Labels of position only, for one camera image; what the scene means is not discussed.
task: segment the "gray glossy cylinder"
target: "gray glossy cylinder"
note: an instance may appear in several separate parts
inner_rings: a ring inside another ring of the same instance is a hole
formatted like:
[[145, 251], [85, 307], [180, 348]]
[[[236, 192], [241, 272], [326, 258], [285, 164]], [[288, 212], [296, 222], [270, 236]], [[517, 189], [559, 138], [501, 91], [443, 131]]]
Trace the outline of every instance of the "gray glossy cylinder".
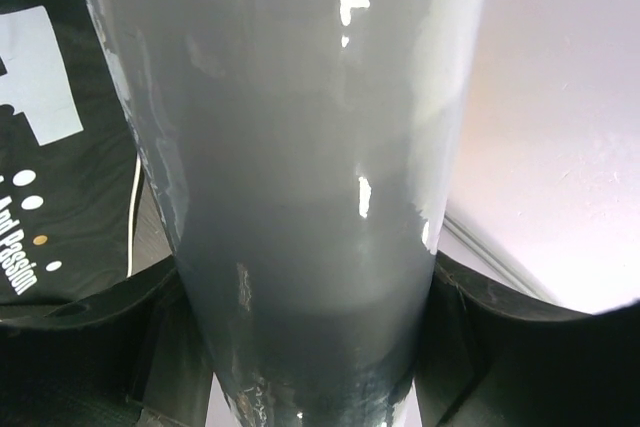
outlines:
[[88, 0], [243, 426], [391, 426], [482, 0]]

